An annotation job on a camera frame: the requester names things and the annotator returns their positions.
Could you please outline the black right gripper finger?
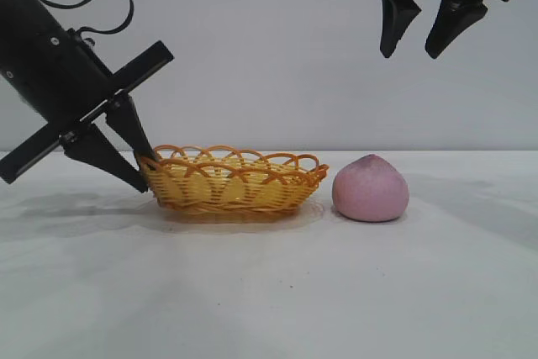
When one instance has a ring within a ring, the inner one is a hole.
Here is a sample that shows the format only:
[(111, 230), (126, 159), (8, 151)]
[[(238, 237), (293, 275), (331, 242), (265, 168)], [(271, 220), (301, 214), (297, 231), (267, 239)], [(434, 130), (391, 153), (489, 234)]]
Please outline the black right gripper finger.
[(380, 51), (390, 57), (405, 31), (420, 14), (415, 0), (382, 0), (382, 35)]
[(483, 0), (441, 0), (425, 42), (425, 51), (431, 58), (438, 58), (453, 40), (481, 20), (487, 11)]

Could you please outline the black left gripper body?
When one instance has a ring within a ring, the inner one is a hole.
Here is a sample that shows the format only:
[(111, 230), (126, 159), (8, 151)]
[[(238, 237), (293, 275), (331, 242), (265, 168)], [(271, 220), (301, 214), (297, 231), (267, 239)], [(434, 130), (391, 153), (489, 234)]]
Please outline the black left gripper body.
[(130, 94), (173, 60), (160, 41), (111, 72), (76, 37), (36, 40), (1, 59), (1, 74), (46, 124), (1, 160), (1, 178), (12, 183), (57, 147), (62, 136), (95, 124), (120, 94)]

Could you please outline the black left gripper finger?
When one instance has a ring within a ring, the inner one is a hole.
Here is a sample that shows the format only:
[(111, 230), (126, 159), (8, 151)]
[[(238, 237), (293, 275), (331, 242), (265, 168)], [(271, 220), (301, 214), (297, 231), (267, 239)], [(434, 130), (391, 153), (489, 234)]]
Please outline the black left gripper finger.
[(83, 125), (62, 136), (64, 154), (129, 184), (141, 193), (148, 191), (142, 175), (120, 155), (103, 132), (95, 125)]
[(120, 94), (107, 107), (106, 123), (139, 156), (156, 159), (155, 152), (147, 139), (133, 98)]

